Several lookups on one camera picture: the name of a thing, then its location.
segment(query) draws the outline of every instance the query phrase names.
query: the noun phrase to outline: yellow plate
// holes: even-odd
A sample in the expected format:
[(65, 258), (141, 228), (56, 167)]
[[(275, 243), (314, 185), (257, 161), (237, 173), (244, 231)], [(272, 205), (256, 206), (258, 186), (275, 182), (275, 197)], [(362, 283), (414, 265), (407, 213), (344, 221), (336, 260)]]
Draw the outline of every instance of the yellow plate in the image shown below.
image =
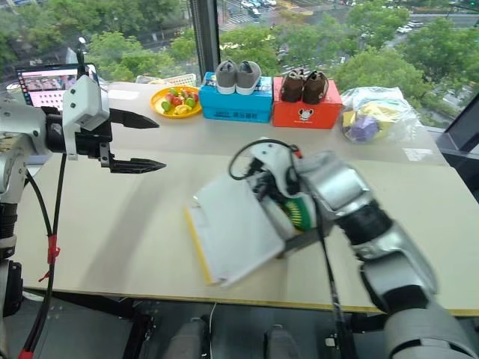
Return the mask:
[(169, 118), (185, 118), (201, 112), (201, 105), (199, 99), (196, 102), (195, 107), (193, 107), (190, 112), (187, 112), (185, 114), (173, 114), (174, 108), (170, 109), (169, 111), (165, 111), (162, 107), (162, 102), (165, 101), (165, 95), (170, 92), (171, 88), (176, 89), (178, 93), (181, 93), (181, 90), (187, 90), (188, 92), (194, 92), (198, 94), (198, 88), (194, 88), (192, 86), (171, 86), (169, 88), (164, 88), (152, 95), (150, 99), (150, 106), (154, 111)]

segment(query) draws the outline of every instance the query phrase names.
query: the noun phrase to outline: red cable tie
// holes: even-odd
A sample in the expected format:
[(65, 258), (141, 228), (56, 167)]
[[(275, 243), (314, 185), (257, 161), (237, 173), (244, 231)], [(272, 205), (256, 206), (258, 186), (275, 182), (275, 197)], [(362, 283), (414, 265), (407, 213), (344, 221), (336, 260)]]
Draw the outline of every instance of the red cable tie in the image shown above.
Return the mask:
[(53, 234), (48, 237), (48, 256), (46, 262), (48, 264), (55, 263), (56, 257), (60, 254), (60, 248), (57, 247), (57, 235)]
[(23, 349), (18, 355), (18, 359), (32, 359), (32, 358), (33, 358), (33, 352), (27, 352), (25, 349)]
[(47, 278), (50, 278), (50, 271), (45, 273), (45, 275), (42, 278), (40, 278), (38, 281), (41, 282), (42, 280), (47, 279)]

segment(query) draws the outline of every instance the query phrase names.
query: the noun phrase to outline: red shoe box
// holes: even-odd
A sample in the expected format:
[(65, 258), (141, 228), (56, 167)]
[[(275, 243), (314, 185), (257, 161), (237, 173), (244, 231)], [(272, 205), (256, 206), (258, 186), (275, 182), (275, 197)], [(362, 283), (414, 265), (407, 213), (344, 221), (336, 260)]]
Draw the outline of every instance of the red shoe box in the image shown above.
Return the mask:
[(273, 82), (273, 126), (331, 129), (335, 125), (342, 103), (333, 80), (329, 80), (328, 92), (317, 105), (309, 105), (303, 101), (281, 101), (282, 81), (282, 77), (275, 77)]

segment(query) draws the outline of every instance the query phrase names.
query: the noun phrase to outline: gray sneaker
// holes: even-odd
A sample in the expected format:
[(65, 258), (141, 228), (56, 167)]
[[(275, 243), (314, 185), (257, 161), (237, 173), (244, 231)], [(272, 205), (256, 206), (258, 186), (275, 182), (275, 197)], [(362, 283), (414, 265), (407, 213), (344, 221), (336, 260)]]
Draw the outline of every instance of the gray sneaker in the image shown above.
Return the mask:
[(260, 81), (261, 69), (253, 61), (243, 61), (237, 73), (237, 93), (251, 95)]
[(216, 68), (216, 88), (223, 95), (231, 95), (236, 89), (238, 67), (232, 60), (220, 63)]

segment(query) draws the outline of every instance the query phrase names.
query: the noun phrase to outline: glass window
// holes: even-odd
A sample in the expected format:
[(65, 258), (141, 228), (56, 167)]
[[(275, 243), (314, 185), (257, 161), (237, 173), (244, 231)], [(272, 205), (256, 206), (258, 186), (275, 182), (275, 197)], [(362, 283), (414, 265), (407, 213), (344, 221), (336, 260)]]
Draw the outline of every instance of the glass window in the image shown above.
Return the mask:
[(445, 128), (479, 91), (478, 4), (218, 0), (220, 50), (268, 76), (322, 70), (341, 91), (398, 86), (424, 125)]
[(107, 82), (200, 81), (187, 0), (0, 0), (0, 93), (15, 67), (64, 64), (79, 46)]

